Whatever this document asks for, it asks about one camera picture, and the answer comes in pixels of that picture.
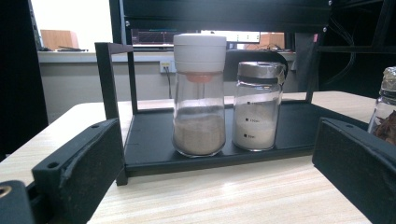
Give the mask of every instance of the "electrical outlet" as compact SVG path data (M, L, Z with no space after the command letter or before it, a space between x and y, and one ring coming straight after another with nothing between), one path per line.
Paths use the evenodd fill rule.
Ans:
M176 72L174 61L160 61L160 73L166 73L165 68L167 68L169 73Z
M160 61L160 73L171 72L171 62L170 61Z

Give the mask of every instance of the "light wood tabletop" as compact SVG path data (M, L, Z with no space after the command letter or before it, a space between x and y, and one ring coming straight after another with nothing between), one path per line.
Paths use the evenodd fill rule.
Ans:
M285 93L283 99L304 99ZM368 122L375 99L339 91L315 92L313 104ZM139 107L172 101L139 102ZM131 103L120 102L125 141ZM76 105L0 162L0 182L33 181L31 169L92 124L105 119L102 103ZM312 164L311 156L263 161L114 183L90 223L369 223Z

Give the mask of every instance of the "glass jar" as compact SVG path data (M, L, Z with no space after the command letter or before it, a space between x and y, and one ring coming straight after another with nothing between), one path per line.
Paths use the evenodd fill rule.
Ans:
M213 156L225 143L223 69L226 38L175 35L173 145L188 157Z
M233 103L235 145L252 151L274 147L284 70L282 63L239 64Z
M396 67L385 69L379 94L368 132L396 145Z

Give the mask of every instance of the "brown box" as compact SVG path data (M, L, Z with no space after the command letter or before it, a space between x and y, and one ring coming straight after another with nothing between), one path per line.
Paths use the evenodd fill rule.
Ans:
M283 33L267 33L261 34L260 44L247 45L246 49L268 49L278 45L280 48L285 48L285 36Z
M40 30L43 45L49 49L60 49L69 47L78 49L78 40L76 33L64 30Z

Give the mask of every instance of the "wall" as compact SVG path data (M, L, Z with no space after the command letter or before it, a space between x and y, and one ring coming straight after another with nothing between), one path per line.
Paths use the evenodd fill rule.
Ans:
M108 0L31 0L38 30L68 30L81 49L94 42L112 42Z
M39 52L49 122L59 118L77 104L103 102L96 56L94 53ZM286 57L290 63L294 55ZM160 60L172 61L173 52L135 53L138 100L168 98L168 79L160 74ZM131 100L126 55L113 56L119 101ZM175 74L171 74L171 91L175 96ZM233 95L234 82L224 83L224 94ZM295 73L289 72L285 91L296 91Z

